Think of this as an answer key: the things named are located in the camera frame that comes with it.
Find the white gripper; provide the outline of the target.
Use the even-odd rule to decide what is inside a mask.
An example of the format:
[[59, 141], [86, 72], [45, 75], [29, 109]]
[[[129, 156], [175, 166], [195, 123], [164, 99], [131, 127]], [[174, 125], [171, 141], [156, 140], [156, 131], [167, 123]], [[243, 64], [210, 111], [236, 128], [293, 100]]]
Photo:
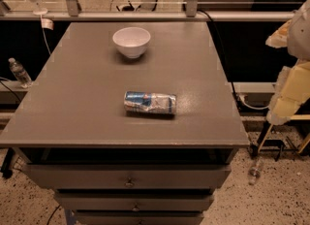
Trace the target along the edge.
[[266, 120], [283, 125], [310, 98], [310, 0], [294, 13], [292, 20], [282, 24], [265, 44], [272, 48], [288, 47], [298, 59], [293, 67], [284, 66], [275, 83], [275, 93], [268, 105]]

